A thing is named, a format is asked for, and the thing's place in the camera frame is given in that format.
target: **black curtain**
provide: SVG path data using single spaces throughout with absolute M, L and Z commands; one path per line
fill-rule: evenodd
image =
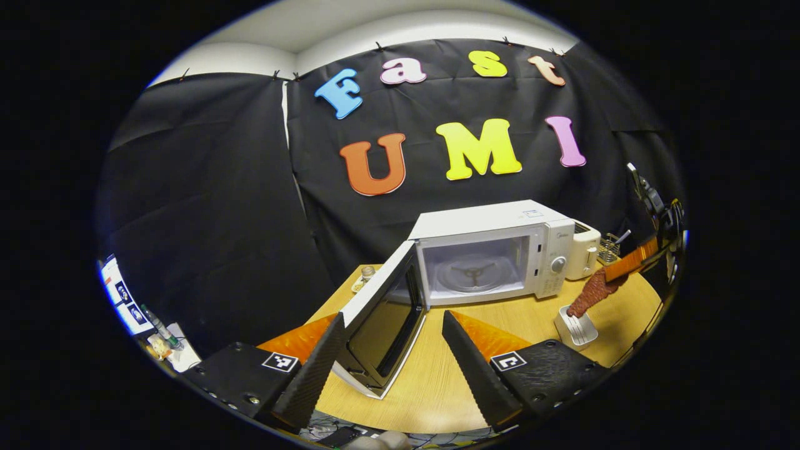
M 495 53 L 508 73 L 484 78 L 473 69 L 473 50 Z M 566 81 L 555 86 L 528 58 L 540 56 Z M 384 84 L 382 65 L 395 58 L 422 64 L 422 82 Z M 315 91 L 343 69 L 353 69 L 362 104 L 344 119 Z M 420 213 L 532 199 L 601 233 L 631 229 L 635 245 L 652 226 L 631 190 L 628 162 L 665 201 L 683 199 L 670 138 L 625 79 L 585 44 L 566 55 L 504 42 L 451 39 L 412 42 L 367 51 L 304 74 L 288 85 L 292 167 L 309 224 L 335 283 L 360 263 L 381 263 L 408 237 Z M 557 135 L 545 122 L 565 116 L 582 167 L 564 167 Z M 462 123 L 476 138 L 487 119 L 505 119 L 522 171 L 450 181 L 444 123 Z M 351 188 L 339 151 L 367 141 L 370 173 L 388 173 L 378 138 L 403 133 L 406 179 L 395 191 L 365 196 Z
M 152 86 L 106 155 L 98 257 L 114 253 L 133 297 L 177 321 L 201 357 L 289 331 L 333 291 L 292 178 L 282 83 Z

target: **ceiling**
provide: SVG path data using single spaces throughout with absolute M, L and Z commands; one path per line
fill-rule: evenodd
M 485 12 L 565 33 L 523 6 L 503 0 L 281 0 L 232 22 L 198 45 L 247 42 L 297 54 L 350 28 L 425 10 Z

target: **wooden table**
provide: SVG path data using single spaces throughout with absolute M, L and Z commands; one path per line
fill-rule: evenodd
M 339 311 L 353 298 L 350 286 L 362 267 L 309 322 Z M 572 303 L 588 279 L 566 281 L 559 295 L 541 300 L 527 296 L 468 306 L 432 307 L 405 366 L 383 400 L 364 396 L 331 372 L 316 408 L 356 424 L 408 433 L 485 428 L 488 425 L 442 337 L 444 311 L 462 312 L 534 344 L 559 339 L 553 323 L 558 309 Z M 658 294 L 647 281 L 639 274 L 631 275 L 617 292 L 589 310 L 599 336 L 581 353 L 603 366 L 614 364 L 645 331 L 660 305 Z

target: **open microwave door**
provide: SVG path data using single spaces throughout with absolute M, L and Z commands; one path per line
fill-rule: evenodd
M 341 310 L 347 341 L 332 370 L 379 400 L 406 362 L 429 309 L 414 244 L 401 244 Z

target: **letter m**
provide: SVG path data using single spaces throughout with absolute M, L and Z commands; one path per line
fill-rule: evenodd
M 444 136 L 447 154 L 450 156 L 450 169 L 447 179 L 467 179 L 472 169 L 466 166 L 468 159 L 479 174 L 485 175 L 492 157 L 492 172 L 513 174 L 522 170 L 517 161 L 511 139 L 508 137 L 510 124 L 505 119 L 488 119 L 483 123 L 480 139 L 470 133 L 461 123 L 445 123 L 436 127 L 436 133 Z

